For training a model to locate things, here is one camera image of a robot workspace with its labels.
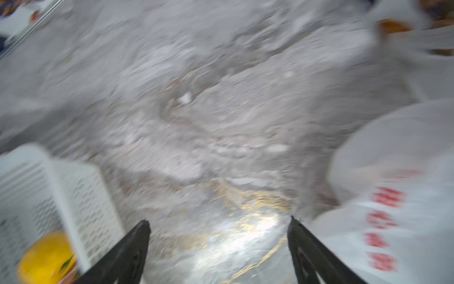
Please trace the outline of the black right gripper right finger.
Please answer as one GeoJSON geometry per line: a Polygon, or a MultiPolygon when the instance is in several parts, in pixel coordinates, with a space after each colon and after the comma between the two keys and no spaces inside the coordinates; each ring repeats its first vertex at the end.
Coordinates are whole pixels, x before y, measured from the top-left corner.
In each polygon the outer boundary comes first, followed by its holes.
{"type": "Polygon", "coordinates": [[[366,284],[294,217],[287,240],[298,283],[366,284]]]}

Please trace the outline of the white plastic bag red print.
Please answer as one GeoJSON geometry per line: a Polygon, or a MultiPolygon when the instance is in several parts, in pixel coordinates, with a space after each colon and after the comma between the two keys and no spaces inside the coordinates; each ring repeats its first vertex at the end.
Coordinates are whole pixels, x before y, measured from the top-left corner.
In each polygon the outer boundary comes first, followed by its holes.
{"type": "Polygon", "coordinates": [[[368,284],[454,281],[454,4],[378,1],[369,14],[426,102],[365,125],[331,160],[340,207],[312,233],[368,284]]]}

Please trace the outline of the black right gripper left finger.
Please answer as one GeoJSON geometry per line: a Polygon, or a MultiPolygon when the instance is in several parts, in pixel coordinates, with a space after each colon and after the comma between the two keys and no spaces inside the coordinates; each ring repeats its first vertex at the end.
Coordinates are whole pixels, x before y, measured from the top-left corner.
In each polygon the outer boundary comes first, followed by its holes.
{"type": "Polygon", "coordinates": [[[75,284],[139,284],[150,241],[150,223],[140,221],[75,284]]]}

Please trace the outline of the white perforated plastic basket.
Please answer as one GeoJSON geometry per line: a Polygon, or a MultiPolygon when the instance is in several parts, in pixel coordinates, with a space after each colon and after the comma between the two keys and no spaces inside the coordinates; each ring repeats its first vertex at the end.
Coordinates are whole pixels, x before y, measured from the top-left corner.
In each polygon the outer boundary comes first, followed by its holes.
{"type": "Polygon", "coordinates": [[[1,282],[43,236],[67,234],[79,269],[88,271],[125,235],[100,169],[58,159],[38,144],[1,155],[1,282]]]}

